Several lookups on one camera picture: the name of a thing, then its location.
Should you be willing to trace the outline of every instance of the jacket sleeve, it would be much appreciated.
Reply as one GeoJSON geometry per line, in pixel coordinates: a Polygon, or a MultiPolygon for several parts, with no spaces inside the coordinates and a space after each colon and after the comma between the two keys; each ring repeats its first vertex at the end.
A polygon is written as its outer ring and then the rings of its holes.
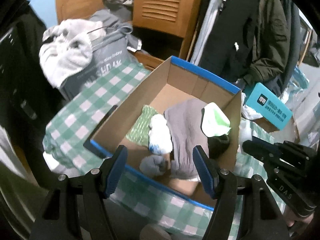
{"type": "Polygon", "coordinates": [[[252,64],[244,80],[249,85],[284,72],[290,36],[280,0],[260,0],[252,64]]]}

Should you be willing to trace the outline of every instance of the black logo on teal box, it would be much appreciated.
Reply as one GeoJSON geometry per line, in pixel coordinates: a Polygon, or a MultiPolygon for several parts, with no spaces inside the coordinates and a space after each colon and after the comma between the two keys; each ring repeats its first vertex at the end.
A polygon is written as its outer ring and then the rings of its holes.
{"type": "Polygon", "coordinates": [[[264,95],[261,94],[261,95],[259,96],[257,102],[258,102],[260,105],[264,106],[264,104],[266,103],[267,100],[268,100],[268,98],[267,98],[266,96],[264,96],[264,95]]]}

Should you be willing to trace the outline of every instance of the hanging clothes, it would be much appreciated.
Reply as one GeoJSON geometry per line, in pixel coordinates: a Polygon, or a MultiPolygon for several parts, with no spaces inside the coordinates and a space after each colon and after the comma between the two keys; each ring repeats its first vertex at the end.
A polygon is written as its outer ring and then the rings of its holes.
{"type": "Polygon", "coordinates": [[[199,66],[235,82],[252,61],[259,0],[229,0],[212,27],[199,66]]]}
{"type": "Polygon", "coordinates": [[[290,33],[280,0],[260,0],[252,64],[244,80],[253,86],[284,72],[289,55],[290,33]]]}
{"type": "Polygon", "coordinates": [[[213,24],[217,18],[218,11],[222,8],[223,2],[227,0],[202,0],[199,12],[199,24],[201,29],[195,44],[190,62],[198,65],[204,50],[208,36],[212,30],[213,24]]]}
{"type": "Polygon", "coordinates": [[[299,8],[292,0],[280,0],[284,15],[287,21],[289,31],[289,54],[288,61],[285,66],[284,72],[276,76],[273,80],[266,82],[264,85],[272,91],[277,97],[282,95],[283,91],[287,87],[287,84],[293,74],[294,68],[297,65],[300,53],[300,44],[302,37],[300,33],[300,16],[299,8]]]}

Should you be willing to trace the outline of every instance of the teal box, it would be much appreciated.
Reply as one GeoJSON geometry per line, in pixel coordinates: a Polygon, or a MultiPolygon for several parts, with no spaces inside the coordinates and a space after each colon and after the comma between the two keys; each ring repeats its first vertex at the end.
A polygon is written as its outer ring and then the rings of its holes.
{"type": "Polygon", "coordinates": [[[245,104],[250,106],[279,130],[283,129],[292,116],[292,112],[261,83],[254,88],[245,88],[245,104]]]}

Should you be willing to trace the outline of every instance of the checkered tablecloth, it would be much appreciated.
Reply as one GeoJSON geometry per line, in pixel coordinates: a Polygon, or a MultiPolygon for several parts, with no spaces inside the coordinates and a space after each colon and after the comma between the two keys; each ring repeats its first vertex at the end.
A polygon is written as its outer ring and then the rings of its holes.
{"type": "MultiPolygon", "coordinates": [[[[83,147],[84,141],[110,108],[125,100],[149,73],[139,64],[123,63],[97,79],[91,87],[83,90],[61,109],[47,125],[43,140],[45,151],[66,168],[77,168],[81,174],[100,167],[103,160],[87,151],[83,147]]],[[[244,119],[241,122],[248,122],[253,135],[274,142],[255,123],[244,119]]],[[[262,163],[242,153],[237,154],[234,173],[245,177],[257,173],[264,179],[267,177],[262,163]]],[[[150,223],[158,223],[171,233],[203,236],[212,215],[212,211],[195,206],[174,194],[160,191],[129,171],[122,174],[110,199],[147,217],[150,223]]],[[[283,202],[279,198],[276,200],[283,210],[283,202]]],[[[236,239],[240,205],[239,198],[229,239],[236,239]]]]}

